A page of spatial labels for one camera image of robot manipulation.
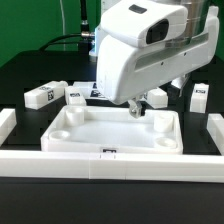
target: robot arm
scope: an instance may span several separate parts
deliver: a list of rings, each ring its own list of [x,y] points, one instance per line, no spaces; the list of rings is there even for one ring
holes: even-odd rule
[[[139,96],[209,63],[216,49],[217,7],[207,0],[162,2],[122,0],[101,20],[109,35],[100,46],[98,90],[115,104],[129,101],[136,118]]]

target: black table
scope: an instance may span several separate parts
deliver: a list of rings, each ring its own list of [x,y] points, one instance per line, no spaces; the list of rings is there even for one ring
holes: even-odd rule
[[[169,101],[180,116],[184,154],[219,152],[206,131],[207,113],[224,111],[224,62],[192,73],[183,96]],[[7,150],[40,150],[40,136],[65,105],[24,107],[24,92],[49,81],[95,81],[96,64],[76,52],[22,52],[0,68],[0,110],[15,108]],[[189,112],[193,85],[208,83],[206,114]],[[87,101],[88,105],[114,106]],[[211,183],[0,178],[0,223],[223,223],[224,185]]]

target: white tray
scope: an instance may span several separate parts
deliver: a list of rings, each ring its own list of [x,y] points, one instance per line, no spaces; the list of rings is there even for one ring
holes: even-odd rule
[[[123,108],[65,106],[41,137],[41,148],[54,152],[182,154],[183,144],[178,114],[173,111],[146,110],[144,117],[135,119]]]

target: black cable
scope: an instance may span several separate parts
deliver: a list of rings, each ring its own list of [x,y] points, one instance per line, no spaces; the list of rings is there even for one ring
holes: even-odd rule
[[[81,8],[81,32],[89,31],[89,23],[87,20],[87,10],[86,10],[86,0],[80,0],[80,8]]]
[[[46,48],[48,48],[50,45],[52,45],[53,43],[59,41],[59,40],[64,40],[64,39],[68,39],[68,38],[72,38],[72,37],[81,37],[80,33],[72,33],[72,34],[67,34],[67,35],[63,35],[60,37],[56,37],[52,40],[50,40],[48,43],[46,43],[45,45],[43,45],[41,48],[39,48],[40,51],[44,51]]]
[[[86,0],[80,0],[81,20],[87,20]]]
[[[78,41],[56,42],[56,43],[49,44],[49,46],[52,46],[52,45],[60,45],[60,44],[78,44],[78,43],[79,43]]]

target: sticker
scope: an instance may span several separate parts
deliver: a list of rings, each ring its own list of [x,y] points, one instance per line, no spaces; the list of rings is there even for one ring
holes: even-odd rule
[[[80,94],[79,93],[71,93],[70,97],[80,97]]]
[[[117,150],[116,149],[103,149],[103,152],[105,152],[105,153],[116,153],[117,152]]]
[[[51,90],[48,92],[48,101],[53,100],[54,99],[54,91]]]
[[[105,98],[98,90],[92,90],[90,97]]]
[[[206,91],[205,90],[202,90],[202,89],[196,89],[196,91],[195,91],[196,93],[203,93],[203,94],[205,94],[206,93]]]
[[[145,93],[143,97],[147,100],[148,93]]]
[[[49,90],[49,89],[51,89],[51,88],[50,88],[50,87],[46,87],[46,86],[42,86],[42,87],[40,87],[39,89],[40,89],[40,90],[47,91],[47,90]]]
[[[97,85],[95,82],[93,83],[93,89],[97,89]]]

